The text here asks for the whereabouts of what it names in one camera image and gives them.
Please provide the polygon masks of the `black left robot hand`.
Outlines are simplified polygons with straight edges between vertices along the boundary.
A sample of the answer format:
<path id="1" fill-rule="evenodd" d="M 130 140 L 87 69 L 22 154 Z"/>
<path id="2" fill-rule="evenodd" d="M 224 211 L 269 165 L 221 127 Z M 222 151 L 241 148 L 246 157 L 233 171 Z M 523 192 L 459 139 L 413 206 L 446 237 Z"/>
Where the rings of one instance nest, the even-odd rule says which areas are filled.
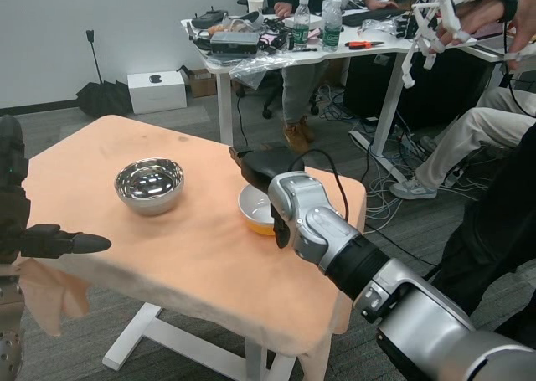
<path id="1" fill-rule="evenodd" d="M 57 224 L 28 226 L 31 202 L 23 188 L 28 176 L 23 131 L 18 120 L 1 117 L 1 262 L 12 264 L 19 257 L 58 259 L 108 250 L 111 242 L 102 236 L 69 233 Z"/>

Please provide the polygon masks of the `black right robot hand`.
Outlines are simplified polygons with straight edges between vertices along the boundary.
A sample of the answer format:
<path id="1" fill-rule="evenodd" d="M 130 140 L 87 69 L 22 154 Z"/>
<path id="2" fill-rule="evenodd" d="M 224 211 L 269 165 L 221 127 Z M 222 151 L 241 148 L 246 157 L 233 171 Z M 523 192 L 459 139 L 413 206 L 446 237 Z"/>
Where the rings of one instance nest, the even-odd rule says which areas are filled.
<path id="1" fill-rule="evenodd" d="M 271 147 L 254 150 L 249 147 L 229 147 L 230 157 L 240 167 L 243 179 L 268 196 L 271 216 L 274 219 L 277 246 L 287 247 L 291 239 L 289 221 L 292 219 L 291 200 L 276 186 L 271 186 L 275 177 L 297 171 L 304 171 L 305 164 L 288 147 Z"/>

